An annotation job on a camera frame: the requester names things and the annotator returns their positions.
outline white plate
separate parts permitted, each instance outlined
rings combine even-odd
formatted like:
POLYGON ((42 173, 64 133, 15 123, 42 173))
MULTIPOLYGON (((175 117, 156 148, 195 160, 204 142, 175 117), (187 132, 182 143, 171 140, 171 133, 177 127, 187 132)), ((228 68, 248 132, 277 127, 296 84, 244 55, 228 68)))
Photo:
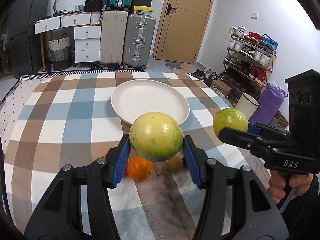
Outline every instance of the white plate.
POLYGON ((130 125, 148 112, 165 113, 180 125, 190 112, 188 101, 177 90, 150 79, 130 80, 117 86, 111 95, 111 105, 130 125))

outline wooden door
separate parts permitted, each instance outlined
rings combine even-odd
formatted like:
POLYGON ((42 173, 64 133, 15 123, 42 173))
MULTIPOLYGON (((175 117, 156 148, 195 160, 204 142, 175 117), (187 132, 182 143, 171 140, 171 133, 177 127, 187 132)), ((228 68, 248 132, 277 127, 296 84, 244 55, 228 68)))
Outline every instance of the wooden door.
POLYGON ((155 58, 193 64, 210 5, 211 0, 168 0, 155 58))

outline beige suitcase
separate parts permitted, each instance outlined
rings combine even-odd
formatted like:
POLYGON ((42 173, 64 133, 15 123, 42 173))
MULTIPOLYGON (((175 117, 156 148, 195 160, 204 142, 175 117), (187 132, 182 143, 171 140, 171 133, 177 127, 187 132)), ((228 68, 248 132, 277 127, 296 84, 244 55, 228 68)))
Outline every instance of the beige suitcase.
POLYGON ((127 18, 127 12, 104 12, 100 42, 101 64, 121 64, 127 18))

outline blue sneaker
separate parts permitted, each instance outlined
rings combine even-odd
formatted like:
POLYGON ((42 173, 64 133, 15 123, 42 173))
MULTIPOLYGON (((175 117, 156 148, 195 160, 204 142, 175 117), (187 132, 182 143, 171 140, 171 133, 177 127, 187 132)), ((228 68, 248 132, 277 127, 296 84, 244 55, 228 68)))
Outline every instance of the blue sneaker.
POLYGON ((271 40, 271 38, 268 35, 264 34, 261 37, 261 41, 259 42, 259 44, 262 46, 266 46, 270 40, 271 40))
POLYGON ((271 49, 274 53, 276 53, 277 47, 278 47, 278 42, 274 41, 273 39, 270 39, 266 44, 266 48, 271 49))

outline table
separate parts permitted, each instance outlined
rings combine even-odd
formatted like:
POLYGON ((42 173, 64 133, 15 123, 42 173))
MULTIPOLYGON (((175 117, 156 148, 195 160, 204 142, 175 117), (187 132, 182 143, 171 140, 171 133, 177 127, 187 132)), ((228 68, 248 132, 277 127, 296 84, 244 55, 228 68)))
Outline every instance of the table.
MULTIPOLYGON (((110 72, 52 77, 34 89, 16 121, 5 155, 10 210, 20 231, 61 167, 90 164, 117 146, 130 126, 114 112, 110 97, 115 87, 133 79, 153 79, 174 87, 190 105, 180 125, 198 147, 225 166, 249 164, 267 187, 269 174, 260 160, 215 136, 213 116, 228 107, 202 81, 186 74, 110 72)), ((86 187, 82 186, 84 232, 90 233, 86 187)), ((224 232, 230 226, 230 192, 224 232)), ((187 169, 171 174, 153 170, 143 182, 124 176, 108 190, 121 239, 191 239, 199 220, 204 190, 192 183, 187 169)))

